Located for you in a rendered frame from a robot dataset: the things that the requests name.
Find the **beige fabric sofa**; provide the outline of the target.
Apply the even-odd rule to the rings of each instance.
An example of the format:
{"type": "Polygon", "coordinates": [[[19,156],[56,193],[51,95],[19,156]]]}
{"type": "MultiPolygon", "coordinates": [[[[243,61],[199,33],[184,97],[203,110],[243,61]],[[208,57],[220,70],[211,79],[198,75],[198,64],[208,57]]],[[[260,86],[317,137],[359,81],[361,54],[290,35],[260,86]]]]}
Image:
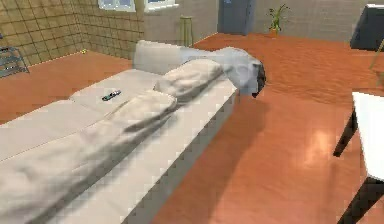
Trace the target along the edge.
{"type": "Polygon", "coordinates": [[[0,224],[149,224],[234,104],[182,48],[141,41],[132,69],[0,125],[0,224]]]}

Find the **grey blanket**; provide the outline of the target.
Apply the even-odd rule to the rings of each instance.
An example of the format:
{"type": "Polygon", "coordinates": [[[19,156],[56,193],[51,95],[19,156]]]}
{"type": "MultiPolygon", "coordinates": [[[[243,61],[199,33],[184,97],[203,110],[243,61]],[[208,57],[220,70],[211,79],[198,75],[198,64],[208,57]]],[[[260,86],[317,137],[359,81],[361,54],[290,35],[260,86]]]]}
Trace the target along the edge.
{"type": "Polygon", "coordinates": [[[209,59],[219,63],[224,74],[242,95],[256,98],[266,84],[263,63],[251,56],[247,51],[225,47],[216,51],[206,51],[183,47],[181,60],[187,62],[194,59],[209,59]]]}

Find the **olive green stool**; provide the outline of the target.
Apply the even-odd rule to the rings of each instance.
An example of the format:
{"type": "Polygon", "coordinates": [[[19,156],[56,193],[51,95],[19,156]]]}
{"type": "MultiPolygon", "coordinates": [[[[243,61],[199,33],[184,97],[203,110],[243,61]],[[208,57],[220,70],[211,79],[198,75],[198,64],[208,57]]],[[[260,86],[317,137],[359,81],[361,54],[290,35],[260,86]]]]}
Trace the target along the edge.
{"type": "Polygon", "coordinates": [[[180,40],[183,46],[190,47],[194,44],[193,22],[191,16],[180,17],[180,40]]]}

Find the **black remote control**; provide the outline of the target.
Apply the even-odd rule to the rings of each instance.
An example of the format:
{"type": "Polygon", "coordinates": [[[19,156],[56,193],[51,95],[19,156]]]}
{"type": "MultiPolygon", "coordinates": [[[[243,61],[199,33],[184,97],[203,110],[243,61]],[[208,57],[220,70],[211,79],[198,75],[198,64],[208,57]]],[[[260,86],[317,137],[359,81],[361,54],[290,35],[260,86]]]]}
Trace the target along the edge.
{"type": "Polygon", "coordinates": [[[108,95],[103,96],[102,97],[102,101],[109,101],[112,98],[114,98],[114,97],[116,97],[116,96],[118,96],[120,94],[121,94],[121,90],[115,90],[115,91],[109,93],[108,95]]]}

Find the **grey room door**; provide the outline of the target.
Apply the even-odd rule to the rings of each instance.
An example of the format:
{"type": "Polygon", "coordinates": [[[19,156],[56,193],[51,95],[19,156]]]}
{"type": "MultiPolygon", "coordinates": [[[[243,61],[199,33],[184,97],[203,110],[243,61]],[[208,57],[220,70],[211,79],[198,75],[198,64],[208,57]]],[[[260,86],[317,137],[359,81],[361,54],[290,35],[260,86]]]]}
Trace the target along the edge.
{"type": "Polygon", "coordinates": [[[219,0],[219,33],[247,35],[253,26],[256,0],[219,0]]]}

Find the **white framed window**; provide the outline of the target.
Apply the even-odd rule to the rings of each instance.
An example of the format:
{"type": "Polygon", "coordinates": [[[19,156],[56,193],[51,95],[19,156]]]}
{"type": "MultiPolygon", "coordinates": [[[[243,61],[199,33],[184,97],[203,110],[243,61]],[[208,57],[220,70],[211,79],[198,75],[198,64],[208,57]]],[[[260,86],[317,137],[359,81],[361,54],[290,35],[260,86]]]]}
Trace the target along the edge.
{"type": "Polygon", "coordinates": [[[145,12],[156,12],[174,7],[178,7],[176,0],[144,0],[145,12]]]}
{"type": "Polygon", "coordinates": [[[135,12],[134,0],[98,0],[98,6],[100,9],[123,11],[123,12],[135,12]]]}

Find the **green house plant in pot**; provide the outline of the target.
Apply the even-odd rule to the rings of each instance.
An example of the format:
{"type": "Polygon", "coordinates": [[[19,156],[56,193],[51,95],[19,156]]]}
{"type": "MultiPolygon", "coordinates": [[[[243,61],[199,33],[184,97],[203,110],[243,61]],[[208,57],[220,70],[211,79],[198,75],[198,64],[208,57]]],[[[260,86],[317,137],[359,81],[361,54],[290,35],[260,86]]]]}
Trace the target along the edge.
{"type": "Polygon", "coordinates": [[[282,4],[277,9],[274,9],[274,8],[269,9],[269,15],[271,16],[269,34],[272,37],[277,37],[278,33],[282,30],[280,26],[280,20],[283,18],[283,13],[288,9],[289,7],[286,4],[282,4]]]}

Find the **white table with black legs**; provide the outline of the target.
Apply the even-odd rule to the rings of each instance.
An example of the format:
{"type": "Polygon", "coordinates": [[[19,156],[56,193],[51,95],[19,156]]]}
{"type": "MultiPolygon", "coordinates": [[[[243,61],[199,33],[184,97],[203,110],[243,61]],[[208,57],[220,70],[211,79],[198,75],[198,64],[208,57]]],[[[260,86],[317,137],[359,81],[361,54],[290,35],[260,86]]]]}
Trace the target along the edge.
{"type": "Polygon", "coordinates": [[[357,224],[384,196],[384,96],[354,91],[353,107],[333,155],[340,157],[359,131],[366,178],[337,224],[357,224]]]}

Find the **grey metal shelf rack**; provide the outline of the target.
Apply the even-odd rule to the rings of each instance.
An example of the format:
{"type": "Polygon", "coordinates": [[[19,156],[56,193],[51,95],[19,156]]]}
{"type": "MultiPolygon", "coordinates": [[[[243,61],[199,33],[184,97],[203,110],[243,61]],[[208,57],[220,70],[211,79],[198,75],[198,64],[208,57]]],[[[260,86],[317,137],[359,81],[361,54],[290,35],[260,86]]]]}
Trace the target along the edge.
{"type": "Polygon", "coordinates": [[[20,50],[12,46],[0,46],[0,78],[19,72],[29,72],[20,50]]]}

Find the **dark grey cabinet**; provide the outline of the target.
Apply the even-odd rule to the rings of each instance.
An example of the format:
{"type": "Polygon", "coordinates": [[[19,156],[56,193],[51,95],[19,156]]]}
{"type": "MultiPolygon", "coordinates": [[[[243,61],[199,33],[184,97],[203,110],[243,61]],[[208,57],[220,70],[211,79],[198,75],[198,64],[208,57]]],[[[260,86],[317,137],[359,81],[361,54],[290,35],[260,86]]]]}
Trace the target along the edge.
{"type": "Polygon", "coordinates": [[[384,39],[384,5],[366,4],[350,40],[350,47],[376,51],[384,39]]]}

